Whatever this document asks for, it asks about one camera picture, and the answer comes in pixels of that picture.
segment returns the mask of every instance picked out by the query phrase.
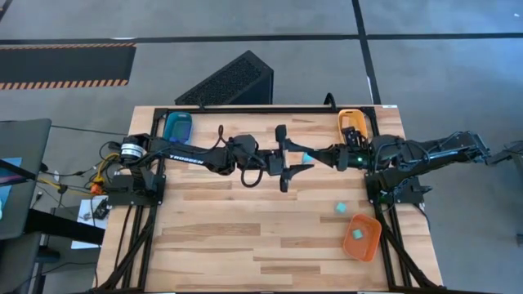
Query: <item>black and orange hazard tape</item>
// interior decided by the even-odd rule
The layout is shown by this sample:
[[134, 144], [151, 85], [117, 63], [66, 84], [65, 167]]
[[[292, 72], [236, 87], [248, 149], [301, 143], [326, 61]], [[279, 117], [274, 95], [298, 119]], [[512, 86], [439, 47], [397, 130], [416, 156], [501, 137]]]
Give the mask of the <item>black and orange hazard tape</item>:
[[135, 43], [0, 47], [0, 90], [121, 87]]

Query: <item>orange bowl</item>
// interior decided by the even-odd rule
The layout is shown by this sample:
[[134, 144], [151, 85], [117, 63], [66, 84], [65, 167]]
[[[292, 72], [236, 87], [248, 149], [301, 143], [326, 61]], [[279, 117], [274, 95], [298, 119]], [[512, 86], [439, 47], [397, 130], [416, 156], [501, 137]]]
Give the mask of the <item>orange bowl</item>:
[[[357, 229], [363, 236], [355, 239], [352, 232]], [[371, 261], [378, 248], [381, 233], [382, 224], [378, 220], [364, 214], [354, 215], [346, 231], [343, 251], [360, 261]]]

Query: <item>black mounting bracket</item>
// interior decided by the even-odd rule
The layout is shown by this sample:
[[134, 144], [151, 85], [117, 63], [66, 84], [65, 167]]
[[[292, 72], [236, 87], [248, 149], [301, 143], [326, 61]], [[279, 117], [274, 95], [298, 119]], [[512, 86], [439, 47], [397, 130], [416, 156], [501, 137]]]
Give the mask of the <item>black mounting bracket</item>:
[[404, 180], [395, 192], [389, 194], [381, 191], [379, 181], [375, 176], [365, 176], [365, 184], [369, 201], [381, 204], [424, 203], [423, 195], [431, 190], [431, 187], [421, 186], [417, 176]]
[[165, 175], [155, 175], [153, 178], [156, 191], [148, 194], [138, 194], [133, 191], [133, 177], [131, 175], [114, 176], [111, 186], [108, 188], [107, 207], [115, 206], [146, 206], [161, 205], [163, 202], [163, 191], [165, 190]]

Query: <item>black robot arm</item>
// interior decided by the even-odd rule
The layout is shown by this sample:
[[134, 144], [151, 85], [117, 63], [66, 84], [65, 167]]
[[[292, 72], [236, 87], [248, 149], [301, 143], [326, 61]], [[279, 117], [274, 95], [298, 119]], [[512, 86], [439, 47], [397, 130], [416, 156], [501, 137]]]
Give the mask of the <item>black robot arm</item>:
[[[251, 135], [240, 135], [225, 140], [222, 134], [223, 127], [220, 126], [217, 143], [210, 149], [171, 142], [147, 134], [128, 136], [123, 140], [120, 160], [123, 167], [130, 170], [131, 176], [118, 176], [115, 180], [116, 185], [107, 189], [110, 196], [112, 194], [113, 198], [117, 198], [116, 194], [129, 192], [142, 198], [158, 195], [163, 188], [164, 179], [151, 172], [148, 166], [161, 158], [201, 165], [222, 176], [228, 176], [238, 168], [242, 172], [242, 184], [248, 188], [258, 185], [266, 172], [269, 176], [280, 176], [279, 188], [282, 192], [287, 192], [288, 183], [294, 175], [313, 167], [310, 164], [286, 166], [285, 152], [292, 150], [288, 148], [285, 125], [275, 129], [278, 149], [259, 149], [258, 143]], [[244, 180], [244, 173], [249, 170], [259, 172], [253, 183], [246, 183]]]

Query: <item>orange striped tape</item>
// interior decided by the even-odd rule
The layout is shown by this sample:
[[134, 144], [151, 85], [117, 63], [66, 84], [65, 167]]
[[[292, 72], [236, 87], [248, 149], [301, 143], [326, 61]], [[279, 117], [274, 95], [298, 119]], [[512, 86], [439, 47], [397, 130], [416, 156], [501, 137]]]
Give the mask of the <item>orange striped tape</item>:
[[60, 82], [0, 82], [0, 90], [62, 89], [75, 87], [121, 87], [128, 80], [60, 81]]
[[34, 45], [34, 46], [0, 46], [0, 50], [24, 50], [24, 49], [70, 49], [70, 48], [102, 48], [102, 47], [136, 47], [136, 43], [115, 44], [65, 44], [65, 45]]

